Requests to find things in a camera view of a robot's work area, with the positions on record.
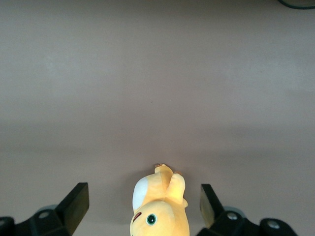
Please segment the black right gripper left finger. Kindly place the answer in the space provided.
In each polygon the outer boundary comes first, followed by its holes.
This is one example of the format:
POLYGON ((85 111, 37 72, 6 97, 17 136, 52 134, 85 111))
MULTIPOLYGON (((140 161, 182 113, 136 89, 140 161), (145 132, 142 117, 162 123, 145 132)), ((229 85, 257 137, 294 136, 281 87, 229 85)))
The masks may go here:
POLYGON ((15 223, 14 218, 0 218, 2 236, 71 236, 89 209, 89 186, 78 183, 58 205, 40 208, 29 219, 15 223))

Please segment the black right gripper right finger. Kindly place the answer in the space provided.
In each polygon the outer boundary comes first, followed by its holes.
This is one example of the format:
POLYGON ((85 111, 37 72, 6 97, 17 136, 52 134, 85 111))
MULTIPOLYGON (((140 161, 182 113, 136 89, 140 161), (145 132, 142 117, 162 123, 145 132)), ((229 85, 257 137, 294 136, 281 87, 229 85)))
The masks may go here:
POLYGON ((296 232, 284 221, 264 218, 251 222, 238 208, 223 206, 209 184, 201 185, 200 211, 205 228, 199 236, 294 236, 296 232))

